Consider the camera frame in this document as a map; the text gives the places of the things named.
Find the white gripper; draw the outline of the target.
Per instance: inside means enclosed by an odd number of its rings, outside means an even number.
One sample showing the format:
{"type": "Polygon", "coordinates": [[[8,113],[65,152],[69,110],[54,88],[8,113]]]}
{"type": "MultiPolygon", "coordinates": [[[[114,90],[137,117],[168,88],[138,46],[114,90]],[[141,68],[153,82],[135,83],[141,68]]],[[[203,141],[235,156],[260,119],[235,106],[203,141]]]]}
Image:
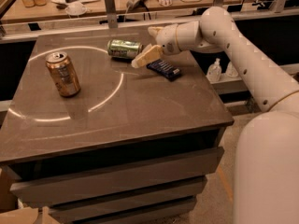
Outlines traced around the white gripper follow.
{"type": "Polygon", "coordinates": [[[180,53],[177,42],[177,24],[168,25],[165,27],[151,26],[148,32],[152,37],[155,37],[158,45],[148,44],[140,54],[138,54],[131,62],[133,68],[140,68],[149,63],[155,62],[165,55],[180,53]]]}

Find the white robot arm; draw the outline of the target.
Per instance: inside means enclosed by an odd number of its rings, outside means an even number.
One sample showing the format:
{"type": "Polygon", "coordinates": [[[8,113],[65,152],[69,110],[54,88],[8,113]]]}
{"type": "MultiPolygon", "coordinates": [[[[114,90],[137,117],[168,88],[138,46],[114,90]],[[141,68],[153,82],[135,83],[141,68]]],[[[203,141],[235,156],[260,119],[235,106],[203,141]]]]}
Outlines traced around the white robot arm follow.
{"type": "Polygon", "coordinates": [[[148,32],[156,44],[132,67],[183,50],[220,49],[263,111],[238,139],[233,223],[299,224],[299,83],[242,35],[222,7],[208,8],[198,21],[148,32]]]}

